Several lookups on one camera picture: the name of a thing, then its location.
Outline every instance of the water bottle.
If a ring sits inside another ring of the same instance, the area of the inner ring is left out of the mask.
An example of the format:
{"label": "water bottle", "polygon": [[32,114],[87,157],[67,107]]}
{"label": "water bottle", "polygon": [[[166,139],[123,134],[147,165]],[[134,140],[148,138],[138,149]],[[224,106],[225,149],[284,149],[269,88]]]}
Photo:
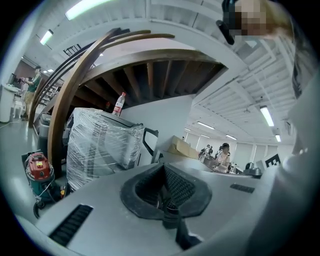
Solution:
{"label": "water bottle", "polygon": [[115,107],[112,112],[113,115],[115,115],[117,117],[120,116],[121,110],[122,110],[124,103],[125,103],[125,97],[126,97],[126,93],[123,92],[122,95],[116,101]]}

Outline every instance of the white wall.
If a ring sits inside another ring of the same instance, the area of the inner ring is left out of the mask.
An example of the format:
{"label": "white wall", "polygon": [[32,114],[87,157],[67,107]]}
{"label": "white wall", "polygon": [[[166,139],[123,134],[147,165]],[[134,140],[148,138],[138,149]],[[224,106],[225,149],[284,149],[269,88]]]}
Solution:
{"label": "white wall", "polygon": [[282,163],[287,157],[292,156],[293,148],[294,148],[293,145],[286,145],[286,144],[282,144],[278,146],[278,154]]}
{"label": "white wall", "polygon": [[166,151],[173,135],[182,138],[192,100],[186,95],[133,106],[122,110],[121,118],[158,130],[157,148]]}

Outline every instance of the ceiling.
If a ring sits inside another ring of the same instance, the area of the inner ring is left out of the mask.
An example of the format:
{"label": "ceiling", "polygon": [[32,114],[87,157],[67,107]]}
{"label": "ceiling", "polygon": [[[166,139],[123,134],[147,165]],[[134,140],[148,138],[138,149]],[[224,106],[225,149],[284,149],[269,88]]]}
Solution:
{"label": "ceiling", "polygon": [[[228,72],[196,95],[186,124],[192,133],[226,140],[229,134],[239,141],[268,144],[276,144],[275,134],[280,134],[282,143],[294,142],[285,127],[288,110],[295,103],[291,84],[294,48],[290,42],[283,38],[253,42],[236,38],[233,46],[228,45],[215,23],[222,18],[222,0],[112,0],[67,20],[65,12],[78,1],[47,1],[38,29],[28,42],[26,58],[55,70],[68,58],[64,49],[76,44],[84,47],[114,27],[170,33],[175,41],[153,39],[122,45],[104,52],[95,64],[145,48],[200,50],[223,63]],[[53,37],[41,45],[40,38],[48,29]],[[259,111],[263,105],[268,106],[275,123],[272,129]]]}

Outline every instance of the plastic-wrapped box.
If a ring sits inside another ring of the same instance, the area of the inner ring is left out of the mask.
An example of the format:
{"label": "plastic-wrapped box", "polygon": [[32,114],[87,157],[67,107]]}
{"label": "plastic-wrapped box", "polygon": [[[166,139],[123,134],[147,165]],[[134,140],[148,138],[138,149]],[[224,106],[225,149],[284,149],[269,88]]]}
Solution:
{"label": "plastic-wrapped box", "polygon": [[66,158],[67,179],[77,190],[100,176],[135,167],[145,127],[125,127],[106,118],[102,110],[75,108]]}

